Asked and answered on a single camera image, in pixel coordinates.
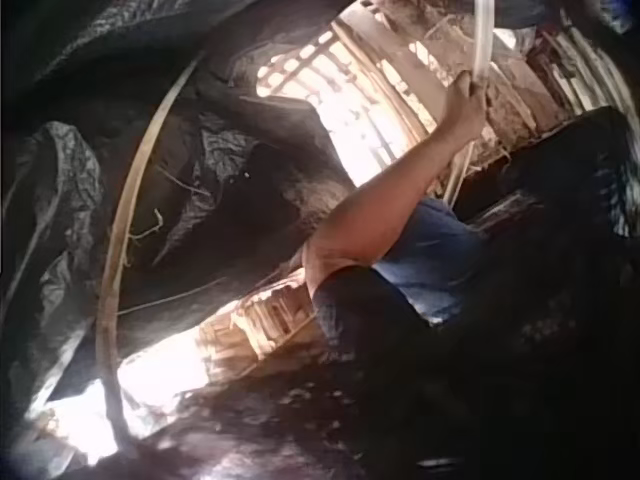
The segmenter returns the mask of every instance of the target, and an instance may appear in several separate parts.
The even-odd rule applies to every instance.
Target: wooden slat
[[[400,125],[405,128],[407,138],[412,140],[412,144],[415,145],[426,138],[428,135],[427,129],[422,122],[420,122],[417,114],[407,105],[400,93],[393,88],[384,74],[378,70],[374,61],[359,45],[352,30],[339,18],[333,22],[332,28],[344,47],[357,62],[362,74],[365,75],[374,87],[389,101],[389,104],[400,120]]]
[[[391,64],[429,114],[439,122],[444,111],[446,88],[406,43],[360,4],[349,7],[340,18]]]
[[[107,418],[111,422],[113,434],[120,448],[130,448],[133,438],[129,432],[122,408],[122,395],[118,383],[117,317],[120,303],[120,283],[122,269],[129,240],[129,229],[138,200],[140,182],[149,157],[153,151],[164,121],[185,83],[196,68],[202,54],[199,54],[182,72],[165,95],[162,103],[151,118],[138,150],[131,162],[127,179],[118,201],[118,208],[111,227],[107,259],[100,285],[98,311],[96,313],[96,363],[104,386]]]

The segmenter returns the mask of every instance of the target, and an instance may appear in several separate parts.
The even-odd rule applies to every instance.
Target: person
[[[414,335],[425,318],[448,320],[487,277],[487,239],[440,200],[424,198],[454,155],[480,135],[485,116],[485,88],[462,72],[447,90],[435,131],[346,198],[304,245],[309,293],[334,347],[372,349],[394,333]],[[561,222],[582,219],[584,238],[628,231],[621,226],[629,223],[624,190],[637,182],[628,173],[634,164],[627,135],[624,115],[596,109],[521,149],[504,176],[551,206]]]
[[[434,132],[338,205],[306,242],[307,286],[331,342],[356,341],[363,319],[370,331],[378,319],[384,335],[385,318],[446,320],[457,313],[480,268],[484,238],[424,196],[480,135],[485,112],[485,88],[462,72]]]

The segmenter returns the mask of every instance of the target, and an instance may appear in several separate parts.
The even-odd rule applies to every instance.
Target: tarp
[[[247,292],[352,188],[309,104],[261,100],[251,85],[231,87],[224,77],[244,53],[258,50],[252,58],[260,62],[304,45],[345,2],[286,8],[262,0],[243,10],[249,4],[9,4],[16,23],[3,58],[10,67],[3,441],[23,413],[38,411],[65,369],[58,396],[94,377],[91,327],[124,178],[153,112],[201,48],[213,54],[173,106],[143,179],[121,297],[121,356],[197,325]]]

